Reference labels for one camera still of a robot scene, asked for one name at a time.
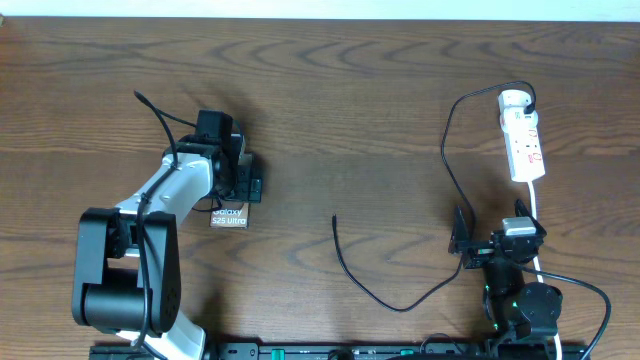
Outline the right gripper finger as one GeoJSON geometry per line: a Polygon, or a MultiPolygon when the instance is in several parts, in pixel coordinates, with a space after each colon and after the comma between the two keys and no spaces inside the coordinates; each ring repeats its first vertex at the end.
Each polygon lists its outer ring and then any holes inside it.
{"type": "Polygon", "coordinates": [[[470,234],[462,209],[457,206],[454,210],[454,223],[448,245],[450,254],[462,254],[470,246],[470,234]]]}
{"type": "Polygon", "coordinates": [[[527,208],[525,203],[521,199],[517,199],[514,203],[514,211],[516,218],[519,222],[524,225],[531,225],[535,228],[535,233],[537,235],[544,235],[545,229],[540,225],[540,223],[534,218],[532,211],[527,208]]]}

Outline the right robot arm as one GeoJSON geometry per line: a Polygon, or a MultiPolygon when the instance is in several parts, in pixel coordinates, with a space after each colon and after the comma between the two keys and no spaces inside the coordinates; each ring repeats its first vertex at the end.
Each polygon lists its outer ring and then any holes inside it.
{"type": "Polygon", "coordinates": [[[483,306],[496,328],[496,338],[487,346],[494,355],[516,344],[545,345],[558,333],[562,308],[558,288],[524,280],[521,267],[538,255],[547,232],[522,201],[514,207],[515,215],[503,219],[487,241],[472,238],[462,210],[456,208],[449,244],[449,252],[461,256],[464,268],[484,274],[483,306]]]}

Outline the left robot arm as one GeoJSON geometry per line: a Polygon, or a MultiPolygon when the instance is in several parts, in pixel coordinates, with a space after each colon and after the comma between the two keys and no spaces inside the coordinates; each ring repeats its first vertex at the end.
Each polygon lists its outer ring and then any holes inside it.
{"type": "Polygon", "coordinates": [[[112,208],[89,208],[78,224],[71,313],[81,326],[124,339],[96,345],[92,359],[215,359],[218,347],[181,309],[178,228],[212,200],[257,203],[261,180],[233,118],[202,110],[195,130],[172,140],[157,172],[112,208]]]}

